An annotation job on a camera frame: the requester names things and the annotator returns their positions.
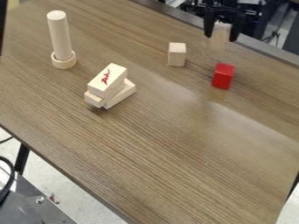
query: red marking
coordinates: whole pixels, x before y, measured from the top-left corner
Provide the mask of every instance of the red marking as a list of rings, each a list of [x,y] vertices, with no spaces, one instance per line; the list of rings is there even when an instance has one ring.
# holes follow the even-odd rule
[[[54,204],[58,205],[60,202],[55,199],[55,195],[52,193],[49,200],[51,200]]]
[[[216,88],[228,89],[233,79],[233,69],[234,67],[231,65],[218,63],[212,85]]]
[[[101,79],[101,82],[104,82],[107,85],[107,80],[109,78],[109,75],[110,75],[110,70],[108,69],[108,73],[104,74],[105,77]]]

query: stacked wooden blocks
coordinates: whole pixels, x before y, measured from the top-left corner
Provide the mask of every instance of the stacked wooden blocks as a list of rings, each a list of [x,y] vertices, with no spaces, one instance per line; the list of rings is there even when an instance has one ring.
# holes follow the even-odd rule
[[[136,91],[136,85],[127,76],[127,68],[111,63],[87,84],[85,101],[98,109],[112,108]]]

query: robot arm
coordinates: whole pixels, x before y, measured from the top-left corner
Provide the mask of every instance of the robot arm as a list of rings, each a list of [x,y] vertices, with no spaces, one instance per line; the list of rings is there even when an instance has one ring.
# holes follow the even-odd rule
[[[212,36],[214,24],[220,21],[225,24],[232,24],[230,31],[231,42],[234,42],[242,30],[246,20],[246,9],[242,9],[237,0],[207,0],[205,6],[204,28],[206,37]]]

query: table edge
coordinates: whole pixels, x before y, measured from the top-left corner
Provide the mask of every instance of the table edge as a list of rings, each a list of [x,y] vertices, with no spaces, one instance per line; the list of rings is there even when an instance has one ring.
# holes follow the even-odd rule
[[[43,158],[49,165],[51,165],[52,167],[54,167],[57,171],[61,172],[65,177],[67,177],[72,182],[74,182],[74,184],[77,185],[78,187],[80,187],[83,191],[85,191],[86,193],[90,194],[94,199],[98,200],[103,206],[105,206],[111,212],[113,212],[114,214],[116,214],[117,216],[119,216],[121,219],[123,219],[124,221],[126,221],[128,224],[136,224],[127,215],[125,215],[124,213],[122,213],[121,211],[119,211],[116,207],[114,207],[113,205],[110,205],[103,198],[99,197],[98,195],[96,195],[95,193],[93,193],[92,191],[90,191],[89,189],[87,189],[84,185],[82,185],[81,183],[79,183],[75,178],[69,176],[65,171],[63,171],[57,165],[55,165],[54,163],[52,163],[47,157],[44,157],[38,151],[34,150],[33,147],[31,147],[28,143],[26,143],[25,141],[23,141],[22,138],[20,138],[17,135],[15,135],[12,131],[10,131],[9,129],[7,129],[2,123],[0,123],[0,128],[2,128],[3,130],[5,130],[12,137],[16,138],[21,144],[25,145],[30,151],[33,151],[39,157]]]

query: table leg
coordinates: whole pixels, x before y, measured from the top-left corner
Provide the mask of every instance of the table leg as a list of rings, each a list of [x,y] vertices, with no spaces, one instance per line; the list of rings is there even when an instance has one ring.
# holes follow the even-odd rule
[[[30,150],[21,143],[20,149],[18,150],[17,160],[15,164],[15,170],[20,175],[23,175],[24,168],[26,166],[27,159],[29,156],[29,152]]]

